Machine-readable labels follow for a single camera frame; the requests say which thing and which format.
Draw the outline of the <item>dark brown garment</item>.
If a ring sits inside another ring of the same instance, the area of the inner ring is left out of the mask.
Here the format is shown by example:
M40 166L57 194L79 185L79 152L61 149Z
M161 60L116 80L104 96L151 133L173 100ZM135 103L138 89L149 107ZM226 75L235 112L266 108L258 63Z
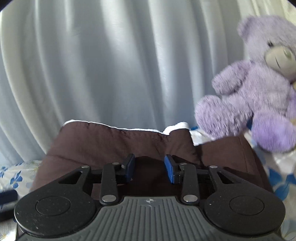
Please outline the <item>dark brown garment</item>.
M169 126L164 132L124 129L81 120L62 126L31 186L34 191L83 165L93 170L135 156L134 178L128 195L165 196L174 190L164 166L165 155L176 162L198 168L215 165L268 191L272 191L255 151L242 135L226 137L198 146L193 144L185 123Z

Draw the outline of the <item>blue floral white bedding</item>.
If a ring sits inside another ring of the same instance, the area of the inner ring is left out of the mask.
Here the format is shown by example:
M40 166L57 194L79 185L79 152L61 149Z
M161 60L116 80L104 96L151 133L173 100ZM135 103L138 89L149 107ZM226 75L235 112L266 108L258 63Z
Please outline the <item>blue floral white bedding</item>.
M295 240L295 151L285 154L265 153L252 139L251 132L245 138L256 152L267 173L274 193L286 209L281 234L285 240ZM34 160L16 165L1 165L1 192L15 189L19 197L29 193L41 161Z

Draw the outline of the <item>white pleated curtain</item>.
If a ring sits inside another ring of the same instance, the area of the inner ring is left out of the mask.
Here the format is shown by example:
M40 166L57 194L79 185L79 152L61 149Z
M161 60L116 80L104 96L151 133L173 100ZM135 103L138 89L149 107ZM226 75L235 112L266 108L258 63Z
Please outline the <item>white pleated curtain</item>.
M12 1L1 10L1 164L40 160L68 120L195 125L211 80L247 58L250 15L288 1Z

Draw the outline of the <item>purple plush teddy bear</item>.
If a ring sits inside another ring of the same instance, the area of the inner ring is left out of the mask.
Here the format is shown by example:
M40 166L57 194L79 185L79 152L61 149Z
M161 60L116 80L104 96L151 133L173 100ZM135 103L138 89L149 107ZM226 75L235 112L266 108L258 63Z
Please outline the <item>purple plush teddy bear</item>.
M295 148L295 25L279 16L250 16L238 34L249 59L213 78L216 93L197 103L197 125L213 138L236 136L251 125L262 149L288 152Z

